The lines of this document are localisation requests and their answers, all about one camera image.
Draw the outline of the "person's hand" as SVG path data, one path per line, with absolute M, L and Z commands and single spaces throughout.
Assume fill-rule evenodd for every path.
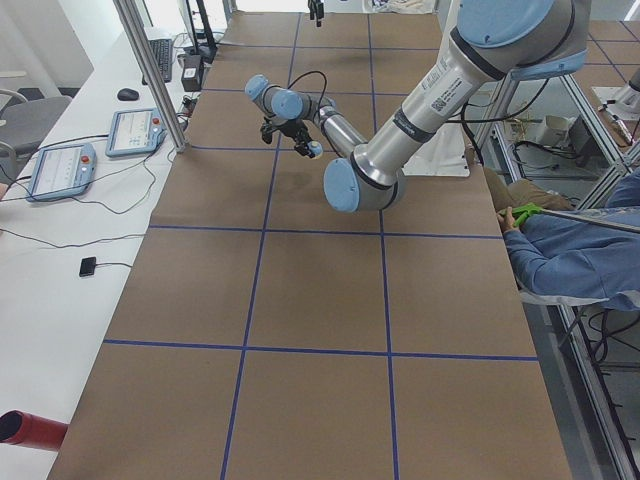
M 506 207 L 496 213 L 497 221 L 501 232 L 503 234 L 509 231 L 518 231 L 519 227 L 516 225 L 516 219 L 513 216 L 513 208 L 511 206 Z

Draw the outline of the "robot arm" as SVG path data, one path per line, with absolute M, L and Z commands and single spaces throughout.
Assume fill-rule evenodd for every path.
M 331 148 L 343 157 L 349 157 L 356 146 L 368 142 L 325 93 L 285 89 L 262 74 L 251 77 L 244 91 L 263 114 L 260 135 L 266 144 L 271 144 L 273 136 L 280 132 L 294 141 L 294 150 L 299 155 L 319 158 L 324 149 L 320 141 L 311 137 L 307 122 L 313 123 Z
M 323 178 L 337 211 L 384 210 L 404 191 L 403 166 L 484 84 L 507 74 L 572 73 L 586 58 L 588 1 L 463 1 L 441 57 L 369 140 L 330 102 L 314 123 L 340 158 Z

